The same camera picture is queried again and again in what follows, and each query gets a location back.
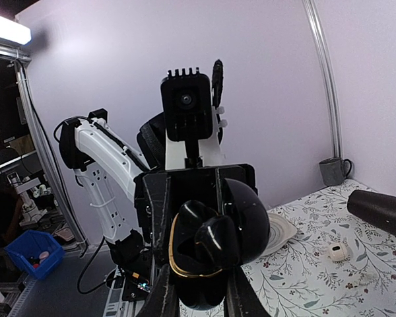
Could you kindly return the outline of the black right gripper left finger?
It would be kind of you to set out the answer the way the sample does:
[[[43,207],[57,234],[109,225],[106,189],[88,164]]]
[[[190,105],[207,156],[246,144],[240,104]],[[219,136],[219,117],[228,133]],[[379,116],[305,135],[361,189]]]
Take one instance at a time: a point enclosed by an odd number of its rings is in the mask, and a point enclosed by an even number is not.
[[[151,292],[136,317],[174,317],[180,315],[180,305],[169,264],[162,266]]]

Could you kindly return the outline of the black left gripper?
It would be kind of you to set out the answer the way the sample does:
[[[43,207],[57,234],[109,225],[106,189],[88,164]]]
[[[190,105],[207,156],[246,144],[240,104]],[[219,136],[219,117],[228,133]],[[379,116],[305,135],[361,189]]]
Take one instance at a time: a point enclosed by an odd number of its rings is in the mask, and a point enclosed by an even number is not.
[[[255,169],[231,164],[142,172],[134,178],[134,206],[145,242],[152,244],[156,264],[169,262],[170,228],[180,206],[197,200],[218,215],[233,212],[235,200],[246,190],[257,195]]]

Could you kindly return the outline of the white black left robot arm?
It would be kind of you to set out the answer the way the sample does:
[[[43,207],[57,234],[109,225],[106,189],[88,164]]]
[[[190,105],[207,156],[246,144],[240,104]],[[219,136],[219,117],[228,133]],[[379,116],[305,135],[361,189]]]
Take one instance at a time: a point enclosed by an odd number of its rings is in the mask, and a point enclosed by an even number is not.
[[[248,164],[161,170],[117,138],[99,109],[62,123],[59,149],[100,217],[117,265],[150,244],[158,267],[209,275],[252,262],[270,224]]]

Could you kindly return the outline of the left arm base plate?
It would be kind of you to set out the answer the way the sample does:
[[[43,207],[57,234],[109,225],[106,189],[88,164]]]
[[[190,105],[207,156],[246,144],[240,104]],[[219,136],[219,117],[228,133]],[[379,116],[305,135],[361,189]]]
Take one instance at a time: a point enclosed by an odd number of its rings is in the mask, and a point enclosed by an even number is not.
[[[124,278],[121,299],[128,302],[145,300],[150,293],[151,285],[148,278],[137,272],[126,269],[119,269]]]

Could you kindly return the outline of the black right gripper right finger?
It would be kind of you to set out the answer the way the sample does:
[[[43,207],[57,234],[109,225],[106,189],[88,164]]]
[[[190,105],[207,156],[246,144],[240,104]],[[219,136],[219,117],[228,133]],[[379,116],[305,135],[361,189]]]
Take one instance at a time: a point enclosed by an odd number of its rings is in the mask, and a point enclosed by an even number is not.
[[[241,267],[235,267],[228,277],[224,316],[270,317]]]

